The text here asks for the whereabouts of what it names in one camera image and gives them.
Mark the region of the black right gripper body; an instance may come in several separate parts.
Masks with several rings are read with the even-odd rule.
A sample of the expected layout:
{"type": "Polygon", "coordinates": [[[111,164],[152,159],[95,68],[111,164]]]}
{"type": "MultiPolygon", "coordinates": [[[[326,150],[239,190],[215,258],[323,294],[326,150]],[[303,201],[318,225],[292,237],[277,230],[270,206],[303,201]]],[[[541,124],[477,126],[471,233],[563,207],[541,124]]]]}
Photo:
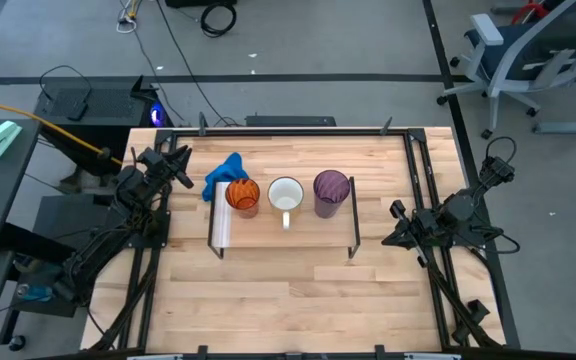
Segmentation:
{"type": "Polygon", "coordinates": [[[435,241],[438,239],[436,213],[431,209],[414,210],[408,226],[410,241],[435,241]]]}

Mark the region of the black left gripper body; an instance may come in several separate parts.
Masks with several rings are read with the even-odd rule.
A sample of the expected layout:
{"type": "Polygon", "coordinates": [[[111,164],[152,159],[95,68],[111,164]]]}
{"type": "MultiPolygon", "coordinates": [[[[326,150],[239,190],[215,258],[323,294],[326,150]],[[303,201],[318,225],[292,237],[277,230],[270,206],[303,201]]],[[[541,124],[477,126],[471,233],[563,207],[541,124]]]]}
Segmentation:
{"type": "Polygon", "coordinates": [[[161,187],[163,183],[170,182],[177,173],[177,167],[165,160],[149,162],[142,161],[146,167],[142,183],[149,187],[161,187]]]}

